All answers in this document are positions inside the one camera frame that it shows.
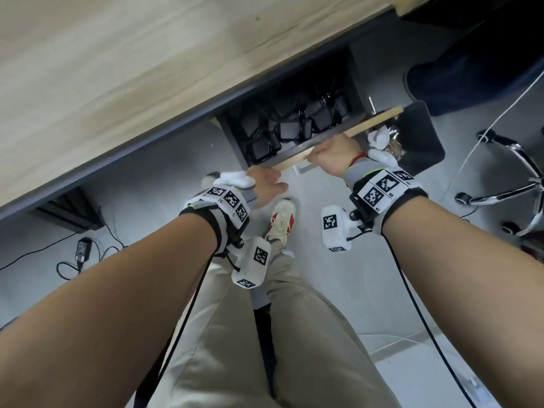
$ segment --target khaki trousers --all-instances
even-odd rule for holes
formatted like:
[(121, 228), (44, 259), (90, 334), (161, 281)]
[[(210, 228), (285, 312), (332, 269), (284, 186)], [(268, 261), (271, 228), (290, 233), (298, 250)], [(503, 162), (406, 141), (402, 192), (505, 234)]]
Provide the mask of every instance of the khaki trousers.
[(349, 322), (293, 270), (281, 248), (272, 243), (265, 280), (276, 399), (269, 395), (249, 292), (232, 283), (232, 267), (218, 260), (150, 408), (399, 407)]

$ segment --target human arm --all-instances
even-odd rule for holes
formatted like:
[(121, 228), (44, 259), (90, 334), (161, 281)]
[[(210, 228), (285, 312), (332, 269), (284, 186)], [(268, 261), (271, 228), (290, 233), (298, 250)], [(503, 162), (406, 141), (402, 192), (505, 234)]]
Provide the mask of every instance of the human arm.
[[(360, 152), (355, 141), (345, 139), (318, 146), (309, 160), (343, 177)], [(330, 149), (336, 149), (334, 157), (327, 155)], [(382, 233), (434, 320), (499, 403), (539, 405), (543, 265), (425, 197), (400, 206)]]
[[(279, 172), (248, 174), (260, 205), (287, 190)], [(216, 247), (184, 214), (46, 296), (0, 334), (0, 406), (125, 406)]]

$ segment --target hand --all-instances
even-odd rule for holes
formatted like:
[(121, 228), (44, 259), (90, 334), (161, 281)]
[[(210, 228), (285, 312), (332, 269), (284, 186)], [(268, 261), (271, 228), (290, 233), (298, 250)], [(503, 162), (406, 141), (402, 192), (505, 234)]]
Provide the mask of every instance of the hand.
[(287, 183), (278, 183), (281, 172), (274, 169), (251, 166), (246, 172), (255, 179), (255, 193), (257, 194), (257, 206), (268, 205), (277, 195), (287, 192)]
[(330, 175), (344, 177), (346, 168), (361, 153), (359, 143), (342, 133), (318, 144), (307, 159)]

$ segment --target desk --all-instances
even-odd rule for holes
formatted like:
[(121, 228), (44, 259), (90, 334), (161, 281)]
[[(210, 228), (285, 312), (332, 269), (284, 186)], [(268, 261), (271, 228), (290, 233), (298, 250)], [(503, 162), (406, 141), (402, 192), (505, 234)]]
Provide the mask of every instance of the desk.
[(0, 1), (0, 219), (423, 1)]

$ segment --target chair caster wheel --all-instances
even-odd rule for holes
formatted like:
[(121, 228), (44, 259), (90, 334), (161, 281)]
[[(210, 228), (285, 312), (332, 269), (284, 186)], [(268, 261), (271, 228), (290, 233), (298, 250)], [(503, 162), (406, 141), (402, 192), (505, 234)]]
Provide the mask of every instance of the chair caster wheel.
[[(480, 140), (482, 138), (482, 136), (484, 135), (484, 133), (485, 133), (485, 130), (480, 130), (476, 134), (476, 138), (478, 140)], [(497, 133), (495, 133), (494, 130), (489, 130), (487, 132), (487, 134), (485, 135), (484, 139), (482, 140), (482, 143), (491, 143), (491, 142), (493, 142), (493, 139), (495, 138), (496, 135), (497, 135)]]
[(471, 195), (467, 195), (466, 193), (457, 193), (455, 195), (455, 201), (461, 205), (469, 205), (470, 201), (472, 199)]
[(514, 222), (502, 222), (500, 224), (500, 227), (504, 233), (508, 233), (509, 235), (515, 235), (516, 233), (521, 231), (520, 227), (517, 226)]

